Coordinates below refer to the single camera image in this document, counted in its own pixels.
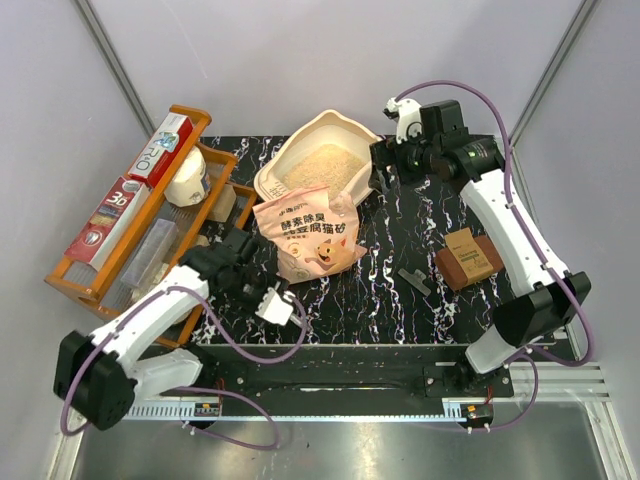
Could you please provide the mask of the pink cat litter bag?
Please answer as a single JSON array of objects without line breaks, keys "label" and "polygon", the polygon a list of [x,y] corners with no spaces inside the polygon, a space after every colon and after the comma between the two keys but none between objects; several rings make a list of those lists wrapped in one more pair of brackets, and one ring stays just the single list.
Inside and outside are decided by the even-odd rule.
[{"label": "pink cat litter bag", "polygon": [[341,273],[361,259],[360,220],[351,196],[296,188],[253,208],[259,233],[277,248],[278,274],[291,284]]}]

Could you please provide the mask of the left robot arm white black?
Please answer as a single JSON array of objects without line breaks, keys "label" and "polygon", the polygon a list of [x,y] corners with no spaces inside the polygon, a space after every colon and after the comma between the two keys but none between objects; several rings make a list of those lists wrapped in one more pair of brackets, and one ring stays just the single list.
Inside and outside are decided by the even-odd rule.
[{"label": "left robot arm white black", "polygon": [[284,279],[251,266],[257,249],[257,241],[240,229],[211,246],[191,247],[157,286],[117,318],[88,335],[73,331],[64,337],[53,385],[63,402],[63,432],[71,432],[71,411],[107,430],[138,400],[182,387],[199,396],[211,392],[217,373],[195,348],[141,356],[175,321],[205,305],[213,294],[228,296],[269,323],[286,324],[294,311],[293,296]]}]

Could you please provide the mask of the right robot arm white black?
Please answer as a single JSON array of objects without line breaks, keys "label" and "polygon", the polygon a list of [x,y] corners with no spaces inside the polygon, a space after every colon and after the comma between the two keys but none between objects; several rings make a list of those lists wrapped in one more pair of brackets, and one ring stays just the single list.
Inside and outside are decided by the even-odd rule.
[{"label": "right robot arm white black", "polygon": [[387,191],[391,169],[405,185],[437,176],[481,222],[509,277],[513,300],[494,309],[491,327],[467,347],[454,373],[458,390],[476,396],[489,386],[490,372],[517,351],[570,323],[591,282],[548,245],[517,195],[507,151],[492,135],[470,133],[457,101],[422,106],[390,99],[384,113],[396,133],[370,147],[370,187]]}]

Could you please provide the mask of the grey bag clip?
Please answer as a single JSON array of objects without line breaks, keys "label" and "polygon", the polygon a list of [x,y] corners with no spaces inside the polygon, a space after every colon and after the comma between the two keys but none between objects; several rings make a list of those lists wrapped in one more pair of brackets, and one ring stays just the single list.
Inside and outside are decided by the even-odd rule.
[{"label": "grey bag clip", "polygon": [[431,294],[431,289],[426,285],[427,275],[421,270],[415,269],[413,272],[408,272],[400,268],[398,275],[423,296],[428,297]]}]

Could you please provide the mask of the grey metal scoop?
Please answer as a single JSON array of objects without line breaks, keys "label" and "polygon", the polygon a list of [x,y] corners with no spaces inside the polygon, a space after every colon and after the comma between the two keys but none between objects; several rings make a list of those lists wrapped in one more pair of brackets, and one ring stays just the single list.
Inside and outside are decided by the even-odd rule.
[{"label": "grey metal scoop", "polygon": [[289,316],[289,321],[296,325],[304,335],[312,335],[314,333],[308,316],[303,313],[292,313]]}]

